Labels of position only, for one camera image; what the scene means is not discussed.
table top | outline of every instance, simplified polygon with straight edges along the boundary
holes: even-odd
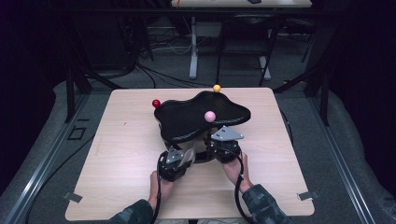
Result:
[[[149,196],[149,175],[165,151],[152,100],[189,100],[209,89],[116,90],[82,168],[70,202],[68,220],[109,219],[123,208]],[[300,201],[307,192],[285,124],[272,90],[223,88],[221,92],[251,112],[251,119],[232,128],[245,136],[241,149],[248,154],[249,175],[262,184],[289,216],[310,216],[311,201]],[[162,204],[158,219],[240,217],[233,184],[217,161],[194,164]],[[241,200],[244,210],[247,208]]]
[[[311,7],[310,0],[262,0],[251,4],[248,0],[172,0],[173,7]]]

tape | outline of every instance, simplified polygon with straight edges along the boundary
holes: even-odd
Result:
[[[81,201],[82,197],[75,193],[66,192],[64,194],[64,199],[75,202],[75,203],[79,203]]]
[[[297,194],[297,198],[300,199],[301,201],[314,200],[318,197],[319,197],[319,194],[316,191],[312,191],[312,192],[308,191],[305,193]]]

person's right hand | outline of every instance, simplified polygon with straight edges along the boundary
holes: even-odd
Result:
[[[158,173],[157,171],[153,171],[149,177],[150,184],[149,184],[149,197],[148,203],[151,205],[152,210],[154,211],[157,204],[157,195],[158,195]],[[180,180],[177,179],[174,182],[167,181],[165,179],[161,179],[161,203],[164,203],[169,196],[171,195],[175,185]]]
[[[239,191],[244,193],[251,187],[253,184],[250,182],[250,178],[248,176],[248,155],[245,153],[241,153],[239,158],[242,159],[242,163],[244,164],[244,180],[241,182],[241,186],[239,187]],[[222,167],[224,169],[225,174],[231,180],[231,182],[235,185],[236,181],[238,180],[239,173],[241,172],[241,163],[238,159],[230,161],[228,163],[223,163]]]

pink ball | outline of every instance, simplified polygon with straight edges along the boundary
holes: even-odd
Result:
[[[207,111],[205,113],[205,120],[207,122],[213,122],[216,119],[216,114],[213,111]]]

metal rail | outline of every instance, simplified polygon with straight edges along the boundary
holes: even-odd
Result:
[[[347,162],[344,160],[344,156],[338,146],[334,136],[332,135],[332,129],[330,126],[326,126],[318,112],[319,105],[315,98],[308,98],[308,103],[311,105],[312,110],[315,114],[315,119],[317,120],[318,124],[320,125],[321,130],[324,132],[330,147],[332,158],[334,159],[335,167],[338,170],[341,179],[346,186],[346,191],[349,194],[350,200],[352,201],[353,205],[355,206],[356,212],[361,219],[361,223],[365,224],[375,224],[375,220],[364,201],[363,196],[361,195],[361,191],[359,190],[358,185],[353,178],[352,173],[350,173],[349,168],[347,166]]]
[[[87,103],[89,95],[83,94],[81,98],[78,100],[76,105],[76,113],[73,118],[71,118],[70,122],[66,123],[55,142],[50,149],[47,156],[43,159],[42,162],[38,165],[35,173],[32,175],[31,179],[29,180],[28,184],[26,185],[21,197],[15,203],[13,209],[9,213],[5,224],[21,224],[25,220],[25,216],[31,203],[33,202],[36,194],[42,187],[43,183],[45,182],[46,178],[50,174],[50,169],[52,165],[55,163],[55,160],[59,154],[60,147],[62,142],[72,130],[74,122],[76,121],[76,117],[78,113],[81,111],[83,106]]]

